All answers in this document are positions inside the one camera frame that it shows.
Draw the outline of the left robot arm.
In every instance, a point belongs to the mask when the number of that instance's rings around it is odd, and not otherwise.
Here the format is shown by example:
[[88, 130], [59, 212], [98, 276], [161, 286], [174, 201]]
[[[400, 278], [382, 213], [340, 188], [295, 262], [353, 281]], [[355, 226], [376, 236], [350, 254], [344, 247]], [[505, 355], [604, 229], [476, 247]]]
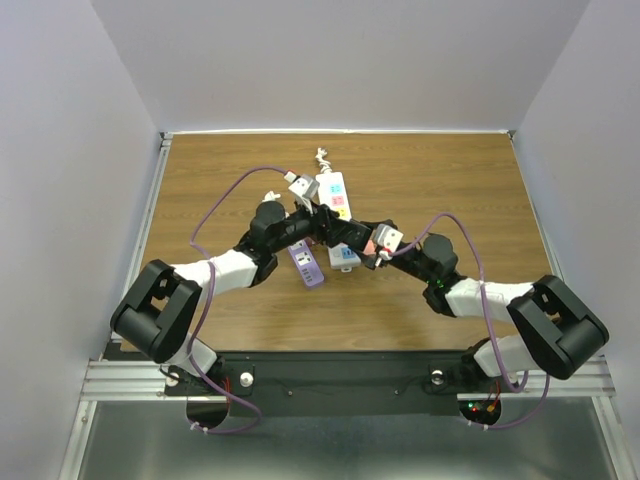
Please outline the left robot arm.
[[155, 363], [188, 372], [199, 393], [213, 393], [223, 371], [215, 364], [217, 354], [191, 329], [196, 309], [202, 306], [206, 315], [215, 296], [264, 282], [278, 265], [277, 253], [307, 237], [335, 243], [347, 224], [325, 205], [287, 214], [281, 203], [263, 202], [248, 231], [224, 254], [188, 264], [149, 262], [116, 307], [110, 327]]

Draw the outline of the black cube socket adapter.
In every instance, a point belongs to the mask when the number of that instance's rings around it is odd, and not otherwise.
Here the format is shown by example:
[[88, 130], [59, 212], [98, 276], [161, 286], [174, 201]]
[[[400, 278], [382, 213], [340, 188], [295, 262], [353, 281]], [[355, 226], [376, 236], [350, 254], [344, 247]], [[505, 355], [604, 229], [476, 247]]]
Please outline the black cube socket adapter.
[[336, 239], [352, 251], [364, 253], [374, 228], [375, 225], [371, 222], [339, 220], [336, 227]]

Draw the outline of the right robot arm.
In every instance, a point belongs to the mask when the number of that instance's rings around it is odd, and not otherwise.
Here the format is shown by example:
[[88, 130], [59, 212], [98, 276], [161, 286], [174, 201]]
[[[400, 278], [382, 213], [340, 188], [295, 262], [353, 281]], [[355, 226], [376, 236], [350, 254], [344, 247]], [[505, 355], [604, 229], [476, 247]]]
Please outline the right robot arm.
[[386, 244], [370, 241], [364, 254], [374, 269], [393, 266], [426, 285], [423, 297], [431, 309], [453, 318], [480, 317], [515, 326], [517, 333], [489, 338], [471, 347], [460, 366], [463, 384], [482, 390], [502, 374], [542, 370], [567, 380], [610, 339], [604, 323], [554, 275], [533, 283], [483, 282], [459, 274], [458, 256], [449, 238], [430, 234], [414, 246], [392, 230]]

